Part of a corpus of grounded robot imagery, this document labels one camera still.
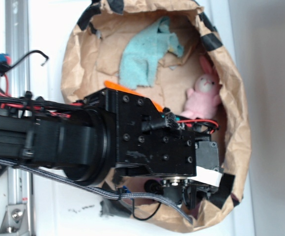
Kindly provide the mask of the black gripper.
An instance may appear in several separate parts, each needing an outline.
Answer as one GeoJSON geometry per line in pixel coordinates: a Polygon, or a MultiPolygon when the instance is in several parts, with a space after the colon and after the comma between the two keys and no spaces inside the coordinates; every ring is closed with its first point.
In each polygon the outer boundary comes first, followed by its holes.
{"type": "Polygon", "coordinates": [[[147,177],[146,192],[193,209],[199,197],[219,190],[219,150],[211,137],[217,121],[176,116],[146,97],[110,88],[86,96],[85,104],[115,117],[118,172],[147,177]]]}

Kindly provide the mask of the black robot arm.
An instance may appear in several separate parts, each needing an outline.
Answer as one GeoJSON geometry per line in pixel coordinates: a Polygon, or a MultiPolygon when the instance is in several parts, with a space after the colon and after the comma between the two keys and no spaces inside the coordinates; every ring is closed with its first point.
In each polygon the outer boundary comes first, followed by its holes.
{"type": "MultiPolygon", "coordinates": [[[[0,54],[0,77],[11,70],[0,54]]],[[[192,209],[220,188],[214,120],[187,120],[150,99],[104,88],[84,100],[61,104],[14,98],[0,88],[0,165],[60,169],[77,186],[95,186],[114,170],[146,178],[145,198],[160,195],[192,209]]]]}

